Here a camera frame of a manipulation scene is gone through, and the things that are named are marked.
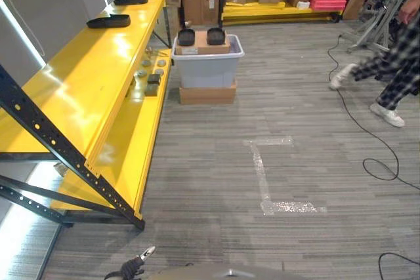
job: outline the yellow shelf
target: yellow shelf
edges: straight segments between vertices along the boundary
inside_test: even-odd
[[[226,7],[240,7],[240,8],[250,8],[250,9],[258,9],[258,8],[268,8],[268,9],[278,9],[284,8],[286,6],[285,2],[279,3],[259,3],[258,1],[251,0],[244,4],[241,3],[226,3]]]
[[[129,88],[111,131],[94,165],[115,190],[139,213],[144,186],[152,157],[154,141],[159,125],[163,99],[171,65],[171,50],[161,50],[162,56],[153,56],[152,66],[144,68],[148,74],[156,68],[164,70],[157,96],[144,96],[147,76],[135,77]],[[164,59],[166,65],[158,67],[157,60]],[[60,193],[111,207],[95,190],[72,171],[65,175]],[[62,210],[86,210],[80,207],[53,201],[51,207]]]
[[[257,16],[257,17],[237,17],[223,21],[225,26],[238,24],[258,24],[274,22],[310,22],[310,21],[330,21],[331,16],[326,13],[318,14],[290,14],[283,16]]]
[[[328,13],[328,12],[341,12],[336,11],[313,11],[309,9],[298,9],[296,7],[284,7],[284,8],[268,8],[266,6],[254,6],[254,7],[225,7],[222,14],[222,19],[226,18],[243,18],[247,20],[247,17],[250,16],[280,16],[280,15],[290,15],[290,14],[312,14],[312,13]]]
[[[140,64],[142,52],[165,0],[145,5],[108,6],[130,14],[126,28],[84,28],[23,90],[76,148],[94,163]],[[0,152],[47,152],[14,119],[0,110]]]

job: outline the leg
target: leg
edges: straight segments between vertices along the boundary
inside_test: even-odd
[[[409,59],[420,56],[420,13],[409,23],[398,38],[397,43],[388,52],[380,52],[373,58],[361,64],[350,64],[331,79],[330,87],[338,89],[342,82],[353,74],[354,80],[359,81],[373,75],[378,79],[385,74],[396,73],[409,64]]]
[[[378,96],[376,103],[370,106],[370,110],[392,126],[405,126],[404,120],[395,109],[403,97],[418,89],[420,82],[419,66],[420,63],[417,59],[417,61],[399,71],[381,95]]]

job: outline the floor tape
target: floor tape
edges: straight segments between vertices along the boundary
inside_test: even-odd
[[[243,141],[244,146],[249,146],[253,154],[255,172],[257,173],[258,183],[261,193],[261,209],[265,216],[273,216],[276,212],[298,212],[315,213],[327,212],[327,207],[315,207],[312,203],[282,201],[273,202],[270,196],[270,189],[264,170],[263,159],[261,158],[259,146],[293,146],[293,139],[290,136],[285,138],[264,138]]]

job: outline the person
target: person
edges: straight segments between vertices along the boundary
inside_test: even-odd
[[[393,79],[370,106],[370,110],[395,127],[405,126],[404,120],[396,111],[399,101],[409,93],[417,94],[419,90],[419,8],[420,0],[407,0],[398,13],[400,21],[406,26],[393,47],[366,62],[347,65],[329,84],[330,88],[336,90],[350,75],[355,81],[359,81],[371,76],[380,79],[384,75],[393,74]]]

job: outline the plastic storage bin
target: plastic storage bin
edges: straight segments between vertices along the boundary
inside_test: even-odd
[[[234,82],[239,58],[245,55],[236,35],[229,34],[228,54],[176,55],[174,40],[171,58],[181,74],[183,88],[231,87]]]
[[[310,8],[313,10],[333,11],[344,10],[347,0],[310,0]]]

